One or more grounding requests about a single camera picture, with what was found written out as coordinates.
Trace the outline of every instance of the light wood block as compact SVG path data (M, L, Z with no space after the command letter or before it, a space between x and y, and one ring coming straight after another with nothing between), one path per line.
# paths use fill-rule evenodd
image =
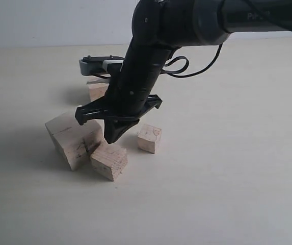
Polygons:
M91 154L91 164L99 174L115 181L127 165L127 150L117 144L107 144L103 141Z
M66 112L45 124L57 149L72 171L90 162L90 154L104 140L101 125L88 121L80 126L74 118L75 110Z
M138 134L138 147L155 154L160 145L162 130L151 125L143 125Z
M89 87L90 101L93 102L105 95L109 85L104 83L104 79L98 79L87 83Z

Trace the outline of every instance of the wooden block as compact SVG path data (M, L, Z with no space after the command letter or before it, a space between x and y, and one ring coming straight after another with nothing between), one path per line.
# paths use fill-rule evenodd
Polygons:
M90 101L93 102L105 95L109 85L104 83L105 79L99 79L96 81L90 81L87 83L89 87Z
M103 141L91 154L91 164L99 174L115 181L127 165L127 151L117 144L107 144Z
M144 151L155 154L159 147L162 130L150 125L143 125L138 134L138 147Z
M90 154L104 140L100 124L91 120L80 126L75 110L66 112L45 124L48 133L72 171L90 162Z

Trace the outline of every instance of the tabletop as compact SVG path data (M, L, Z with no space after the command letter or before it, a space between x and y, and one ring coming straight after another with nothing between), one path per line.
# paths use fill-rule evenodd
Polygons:
M177 55L193 72L216 48ZM161 75L117 181L72 172L44 124L88 102L80 58L126 49L0 48L0 245L292 244L292 38L228 41L206 73ZM163 131L155 155L142 124Z

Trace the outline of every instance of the robotic arm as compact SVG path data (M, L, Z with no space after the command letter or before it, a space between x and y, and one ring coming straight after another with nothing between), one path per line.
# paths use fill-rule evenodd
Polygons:
M252 0L265 16L292 25L292 0ZM104 137L116 142L162 100L150 95L166 62L185 46L220 45L231 33L282 31L245 0L140 0L132 19L133 38L125 58L84 57L84 76L103 77L104 97L76 110L80 125L103 119Z

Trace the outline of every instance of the wooden cube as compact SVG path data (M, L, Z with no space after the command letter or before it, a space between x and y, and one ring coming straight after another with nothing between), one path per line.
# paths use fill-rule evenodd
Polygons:
M143 125L138 134L138 147L144 151L155 154L159 147L162 130L151 125Z
M90 101L93 102L105 95L109 84L105 83L105 79L98 79L87 83L89 87Z
M76 121L75 110L66 112L45 124L48 133L72 171L90 162L90 154L104 140L101 125L90 120L83 126Z
M127 151L117 144L103 141L91 154L91 165L99 174L115 181L127 165Z

